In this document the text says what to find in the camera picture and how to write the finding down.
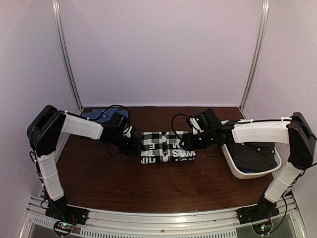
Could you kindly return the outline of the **blue shirt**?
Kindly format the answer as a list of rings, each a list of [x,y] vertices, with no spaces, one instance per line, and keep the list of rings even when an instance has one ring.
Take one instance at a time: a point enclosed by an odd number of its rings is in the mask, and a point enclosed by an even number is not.
[[[123,108],[110,108],[107,110],[93,109],[91,112],[83,113],[82,116],[89,120],[97,121],[98,123],[104,123],[109,121],[115,112],[128,119],[130,118],[128,111]]]

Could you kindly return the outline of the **black white checked shirt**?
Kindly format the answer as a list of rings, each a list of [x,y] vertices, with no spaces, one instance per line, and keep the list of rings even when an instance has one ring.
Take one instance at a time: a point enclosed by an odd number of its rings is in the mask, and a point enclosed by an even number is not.
[[[141,164],[159,164],[167,162],[192,161],[195,159],[194,150],[184,150],[180,146],[181,139],[188,131],[159,131],[142,132]]]

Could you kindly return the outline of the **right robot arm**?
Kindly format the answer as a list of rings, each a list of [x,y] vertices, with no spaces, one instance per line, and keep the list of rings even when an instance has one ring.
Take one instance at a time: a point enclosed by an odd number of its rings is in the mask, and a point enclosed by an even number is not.
[[[181,148],[199,150],[216,144],[221,147],[232,174],[238,179],[258,178],[275,171],[275,159],[280,158],[276,145],[289,146],[287,162],[277,162],[278,175],[254,207],[254,215],[259,219],[270,214],[296,180],[315,165],[317,137],[299,112],[278,119],[221,121],[213,110],[207,109],[189,117],[187,123],[192,132],[181,138]]]

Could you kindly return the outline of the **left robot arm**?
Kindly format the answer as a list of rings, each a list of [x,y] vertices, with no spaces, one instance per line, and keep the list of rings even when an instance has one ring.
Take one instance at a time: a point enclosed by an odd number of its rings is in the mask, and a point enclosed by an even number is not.
[[[30,157],[36,164],[38,177],[49,201],[48,209],[60,220],[71,216],[71,209],[61,186],[55,162],[55,151],[61,134],[77,135],[114,145],[120,154],[135,155],[144,145],[130,124],[130,117],[115,111],[109,120],[101,122],[102,115],[95,118],[76,115],[46,105],[27,128],[31,147]]]

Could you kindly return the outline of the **white plastic basket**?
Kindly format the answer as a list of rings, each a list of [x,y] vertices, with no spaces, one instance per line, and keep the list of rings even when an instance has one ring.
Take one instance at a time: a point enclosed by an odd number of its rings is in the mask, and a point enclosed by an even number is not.
[[[280,169],[282,159],[276,144],[289,143],[283,119],[224,121],[221,149],[232,174],[238,179],[255,179]]]

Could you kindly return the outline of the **dark striped shirt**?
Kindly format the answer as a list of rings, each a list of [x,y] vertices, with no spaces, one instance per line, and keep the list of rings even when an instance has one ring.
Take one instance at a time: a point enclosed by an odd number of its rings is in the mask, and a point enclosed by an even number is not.
[[[245,173],[259,173],[275,169],[275,143],[248,142],[231,144],[228,151],[235,166]]]

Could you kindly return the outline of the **right small circuit board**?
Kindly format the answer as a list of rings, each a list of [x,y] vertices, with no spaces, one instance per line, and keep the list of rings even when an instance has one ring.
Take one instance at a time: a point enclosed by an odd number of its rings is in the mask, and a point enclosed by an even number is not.
[[[271,221],[265,221],[261,223],[252,224],[252,229],[255,234],[259,236],[265,236],[268,233],[270,233],[272,229],[272,222]]]

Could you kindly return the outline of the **small circuit board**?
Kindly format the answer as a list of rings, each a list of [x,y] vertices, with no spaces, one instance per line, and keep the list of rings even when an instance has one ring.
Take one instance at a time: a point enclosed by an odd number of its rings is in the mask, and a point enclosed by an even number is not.
[[[53,231],[58,236],[67,236],[74,229],[74,224],[65,221],[56,221],[53,225]]]
[[[271,221],[265,221],[261,223],[252,224],[252,229],[255,234],[259,236],[265,236],[268,233],[270,233],[272,229],[272,222]]]

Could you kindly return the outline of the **left small circuit board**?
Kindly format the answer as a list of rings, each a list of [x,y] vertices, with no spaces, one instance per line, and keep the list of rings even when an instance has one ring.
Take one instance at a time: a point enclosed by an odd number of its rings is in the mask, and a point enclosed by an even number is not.
[[[74,229],[74,224],[65,221],[56,221],[53,225],[53,231],[58,236],[67,236]]]

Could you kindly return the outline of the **right aluminium frame post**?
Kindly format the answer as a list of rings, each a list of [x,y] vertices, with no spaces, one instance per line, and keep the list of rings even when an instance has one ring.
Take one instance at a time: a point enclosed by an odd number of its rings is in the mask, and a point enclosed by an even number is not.
[[[250,95],[252,84],[255,79],[255,75],[256,75],[256,71],[259,64],[261,51],[262,51],[262,47],[264,44],[264,39],[265,39],[266,31],[267,31],[269,10],[270,10],[270,1],[263,0],[255,49],[254,49],[253,58],[252,58],[252,62],[251,62],[251,66],[250,66],[250,70],[248,74],[246,87],[245,87],[243,97],[239,106],[240,110],[244,110],[246,107],[247,99]]]

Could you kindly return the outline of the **aluminium frame post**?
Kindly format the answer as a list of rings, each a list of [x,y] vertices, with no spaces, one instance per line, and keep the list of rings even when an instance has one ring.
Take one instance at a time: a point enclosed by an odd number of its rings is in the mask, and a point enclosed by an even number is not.
[[[252,58],[252,62],[251,62],[251,66],[250,66],[250,70],[248,74],[246,87],[245,87],[243,97],[239,106],[240,110],[244,110],[246,107],[247,99],[250,95],[252,84],[255,79],[255,75],[256,75],[256,71],[259,64],[261,51],[262,51],[262,47],[264,44],[264,39],[265,39],[266,31],[267,31],[269,10],[270,10],[270,1],[263,0],[255,49],[254,49],[253,58]]]
[[[61,49],[62,61],[65,67],[67,79],[70,85],[70,89],[71,89],[76,107],[80,111],[83,109],[83,105],[79,96],[78,88],[77,88],[73,70],[71,67],[69,53],[67,50],[66,38],[65,38],[65,33],[64,33],[63,24],[62,24],[62,15],[60,11],[60,2],[58,0],[52,0],[52,6],[53,6],[53,14],[54,14],[54,19],[55,19],[55,24],[57,29],[57,37],[58,37],[60,49]]]

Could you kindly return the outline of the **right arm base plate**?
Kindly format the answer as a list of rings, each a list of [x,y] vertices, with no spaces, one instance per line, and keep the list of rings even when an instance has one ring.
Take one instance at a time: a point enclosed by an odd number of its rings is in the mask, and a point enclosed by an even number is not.
[[[268,220],[271,216],[279,215],[279,210],[276,204],[273,206],[257,204],[254,206],[239,208],[236,212],[240,224]]]

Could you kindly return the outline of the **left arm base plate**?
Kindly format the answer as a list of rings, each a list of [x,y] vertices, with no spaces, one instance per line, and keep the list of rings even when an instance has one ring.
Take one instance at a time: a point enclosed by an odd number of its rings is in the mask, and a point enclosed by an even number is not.
[[[45,215],[71,224],[85,225],[88,217],[88,210],[67,205],[66,211],[61,213],[50,206],[47,208]]]

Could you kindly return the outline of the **front aluminium rail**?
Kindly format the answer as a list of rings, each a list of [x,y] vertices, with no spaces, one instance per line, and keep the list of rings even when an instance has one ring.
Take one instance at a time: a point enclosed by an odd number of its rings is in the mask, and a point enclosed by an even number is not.
[[[308,238],[293,195],[285,197],[287,215],[268,236],[258,235],[254,223],[241,224],[240,207],[182,213],[128,213],[85,208],[85,225],[76,225],[65,238]],[[18,238],[58,238],[53,231],[56,219],[45,216],[42,197],[31,196]]]

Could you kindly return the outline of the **left aluminium frame post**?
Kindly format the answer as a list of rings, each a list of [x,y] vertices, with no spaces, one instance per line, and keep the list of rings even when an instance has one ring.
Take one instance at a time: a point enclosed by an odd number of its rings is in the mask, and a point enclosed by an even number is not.
[[[58,0],[52,0],[52,6],[53,6],[53,14],[54,14],[54,19],[55,19],[55,24],[57,29],[57,37],[58,37],[60,49],[61,49],[62,61],[65,67],[67,79],[70,85],[70,89],[71,89],[76,107],[80,111],[83,109],[83,105],[79,96],[78,88],[77,88],[73,70],[71,67],[69,53],[67,50],[66,38],[65,38],[65,33],[64,33],[63,24],[62,24],[62,15],[60,11],[60,2]]]

